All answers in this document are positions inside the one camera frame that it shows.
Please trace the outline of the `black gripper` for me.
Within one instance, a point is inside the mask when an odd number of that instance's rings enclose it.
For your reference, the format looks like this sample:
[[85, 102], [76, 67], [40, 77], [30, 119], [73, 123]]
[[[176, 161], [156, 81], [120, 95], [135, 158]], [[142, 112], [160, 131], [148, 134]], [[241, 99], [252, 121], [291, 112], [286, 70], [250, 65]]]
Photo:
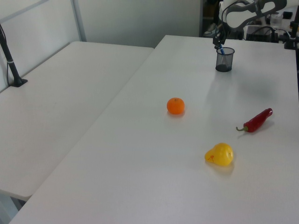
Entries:
[[220, 49], [223, 48], [223, 44], [225, 44], [226, 38], [227, 38], [227, 31], [225, 27], [222, 24], [220, 24], [219, 26], [217, 26], [215, 30], [215, 36], [213, 37], [214, 48], [217, 50], [218, 45]]

